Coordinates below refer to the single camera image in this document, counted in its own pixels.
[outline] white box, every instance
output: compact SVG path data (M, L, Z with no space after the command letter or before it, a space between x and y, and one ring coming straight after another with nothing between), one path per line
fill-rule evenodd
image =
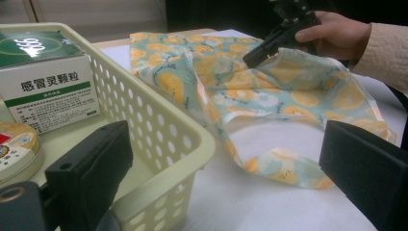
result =
M88 56L59 32L0 34L0 94L39 134L100 113Z

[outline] black tool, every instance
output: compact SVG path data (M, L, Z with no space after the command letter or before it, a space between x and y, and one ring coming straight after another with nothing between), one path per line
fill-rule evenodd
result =
M126 121L97 129L45 171L40 188L22 182L0 189L0 230L97 230L114 219L110 207L132 163Z
M276 54L279 47L306 47L309 53L316 53L312 43L299 43L294 38L296 32L316 25L315 13L309 10L304 0L274 1L277 2L274 11L284 20L259 46L243 56L242 59L249 68L258 66L269 56Z
M319 164L382 231L408 229L408 152L357 126L327 121Z

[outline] hand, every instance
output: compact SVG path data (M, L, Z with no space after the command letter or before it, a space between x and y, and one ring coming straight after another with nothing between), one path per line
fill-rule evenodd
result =
M359 60L369 42L370 24L337 13L316 12L318 24L298 31L298 42L312 41L318 55L337 60Z

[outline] background wall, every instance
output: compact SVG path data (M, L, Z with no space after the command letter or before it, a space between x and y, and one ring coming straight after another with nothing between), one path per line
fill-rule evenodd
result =
M0 0L0 23L62 22L91 42L167 31L165 0Z
M406 0L307 0L313 10L341 13L365 22L408 25ZM170 32L195 28L235 29L264 38L282 22L269 0L166 0Z

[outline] fabric bag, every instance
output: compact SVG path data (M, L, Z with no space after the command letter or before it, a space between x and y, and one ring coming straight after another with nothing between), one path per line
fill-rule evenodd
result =
M333 186L316 160L294 153L290 146L272 146L243 161L226 125L240 117L264 117L270 122L312 124L323 131L326 121L333 119L395 142L374 99L342 64L280 48L275 56L248 69L242 57L261 42L136 33L131 35L133 73L213 130L237 165L287 184L308 189Z

